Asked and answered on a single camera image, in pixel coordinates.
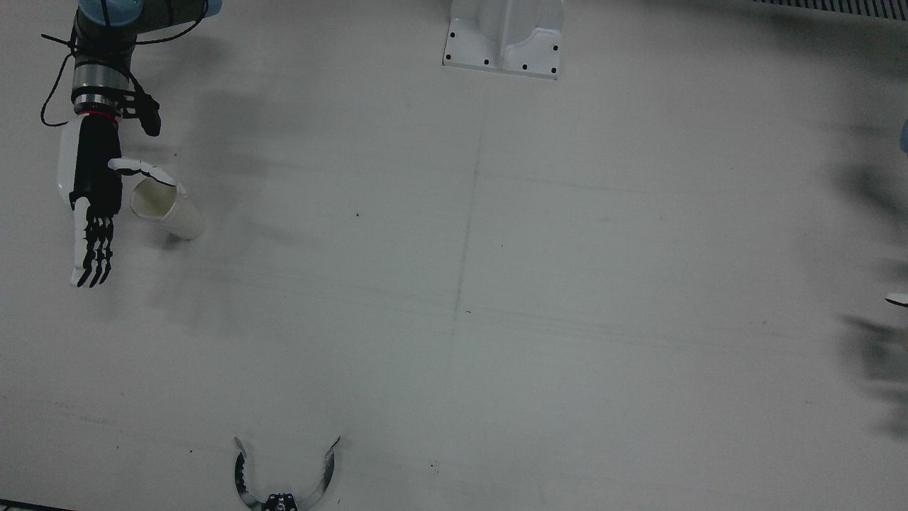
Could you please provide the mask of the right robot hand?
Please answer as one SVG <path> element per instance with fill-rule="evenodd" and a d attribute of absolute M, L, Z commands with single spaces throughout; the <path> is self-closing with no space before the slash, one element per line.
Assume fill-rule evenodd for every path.
<path fill-rule="evenodd" d="M 157 166 L 123 158 L 118 123 L 110 114 L 87 112 L 66 123 L 57 162 L 58 192 L 72 213 L 74 287 L 96 287 L 111 272 L 114 217 L 122 207 L 123 177 L 142 175 L 175 189 Z"/>

